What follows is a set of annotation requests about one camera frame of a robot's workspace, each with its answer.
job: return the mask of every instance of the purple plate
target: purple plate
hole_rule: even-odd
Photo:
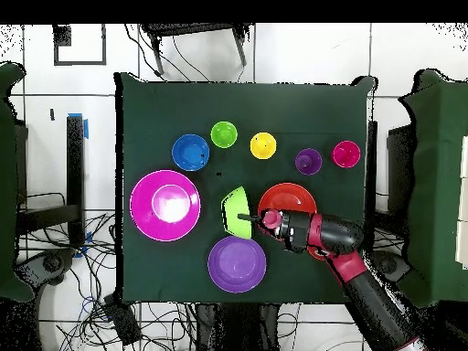
[[[243,293],[255,288],[267,270],[267,259],[253,239],[226,237],[208,256],[211,280],[223,291]]]

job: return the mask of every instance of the dark green tabletop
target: dark green tabletop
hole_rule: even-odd
[[[207,271],[207,256],[223,229],[221,199],[238,186],[250,196],[256,212],[271,186],[292,182],[307,188],[318,211],[363,222],[367,94],[371,77],[349,85],[230,84],[140,82],[122,79],[123,106],[123,299],[125,301],[341,303],[344,296],[326,264],[307,253],[294,255],[259,232],[254,239],[267,256],[262,282],[250,292],[221,291]],[[212,126],[229,121],[238,128],[237,142],[228,149],[210,140]],[[272,133],[277,150],[268,160],[250,153],[250,138]],[[210,147],[206,167],[180,170],[171,148],[184,133],[204,137]],[[336,143],[352,140],[361,148],[359,163],[350,169],[333,164]],[[294,157],[304,148],[323,157],[320,172],[300,174]],[[148,239],[133,224],[129,200],[133,187],[146,174],[173,169],[186,175],[200,194],[196,226],[182,239]]]

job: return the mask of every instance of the bowl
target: bowl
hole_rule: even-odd
[[[257,159],[269,159],[276,151],[276,140],[269,133],[257,133],[250,140],[250,151]]]
[[[221,215],[224,230],[241,239],[252,238],[252,224],[248,220],[238,219],[238,214],[250,215],[249,200],[244,187],[238,187],[227,194],[221,201]]]
[[[332,160],[342,168],[354,167],[361,157],[359,146],[349,140],[338,143],[332,152]]]
[[[172,158],[184,171],[197,171],[208,162],[208,144],[197,134],[184,134],[175,141]]]
[[[296,168],[301,174],[313,175],[322,167],[322,156],[312,148],[303,149],[295,159]]]
[[[211,140],[219,148],[229,148],[238,139],[238,130],[230,122],[217,122],[211,129]]]

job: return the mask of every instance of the lime green bowl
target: lime green bowl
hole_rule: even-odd
[[[238,214],[250,215],[249,200],[244,187],[238,187],[225,196],[221,201],[221,214],[227,233],[240,239],[252,238],[251,222],[238,219]]]
[[[238,139],[238,130],[230,122],[218,122],[211,129],[211,140],[219,148],[229,148]]]

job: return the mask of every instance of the metal stand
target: metal stand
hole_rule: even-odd
[[[245,59],[245,54],[244,54],[244,41],[245,41],[245,35],[239,36],[238,33],[236,32],[236,28],[232,28],[232,34],[234,35],[234,40],[236,41],[236,46],[238,48],[239,56],[240,56],[240,62],[242,63],[242,66],[247,65],[247,60]]]
[[[159,71],[159,75],[163,75],[165,73],[163,69],[163,64],[161,63],[161,56],[159,55],[159,40],[157,37],[150,35],[151,40],[151,47],[153,48],[154,57],[156,58],[156,66],[157,70]]]
[[[23,205],[27,201],[26,185],[26,140],[27,128],[24,122],[15,125],[16,136],[16,169],[18,173],[18,198],[17,204]]]
[[[181,25],[181,26],[174,26],[171,27],[172,25],[169,25],[169,27],[164,27],[164,25],[161,25],[159,27],[147,27],[146,25],[142,25],[144,32],[148,34],[151,40],[151,47],[154,52],[154,58],[156,59],[156,66],[159,72],[159,75],[163,75],[165,73],[163,69],[163,64],[161,62],[161,55],[159,52],[159,40],[158,37],[169,37],[169,36],[175,36],[175,35],[182,35],[182,34],[193,34],[196,32],[203,32],[203,31],[215,31],[215,30],[220,30],[220,29],[227,29],[229,27],[232,27],[232,34],[234,35],[234,40],[236,42],[236,47],[238,48],[239,56],[240,56],[240,62],[242,63],[242,66],[247,65],[247,60],[245,59],[245,53],[244,53],[244,48],[243,44],[245,42],[245,33],[244,30],[241,28],[241,26],[248,25],[247,24],[242,24],[242,25],[232,25],[232,24],[214,24],[210,25],[207,23],[198,23],[199,26],[197,26],[197,23],[191,24],[190,27]]]
[[[26,150],[26,137],[18,149]],[[26,193],[26,152],[18,152],[19,181],[25,182]],[[84,243],[84,160],[83,160],[83,120],[81,117],[67,117],[67,205],[47,207],[37,210],[20,211],[17,214],[17,234],[49,228],[68,222],[69,244],[80,247]]]

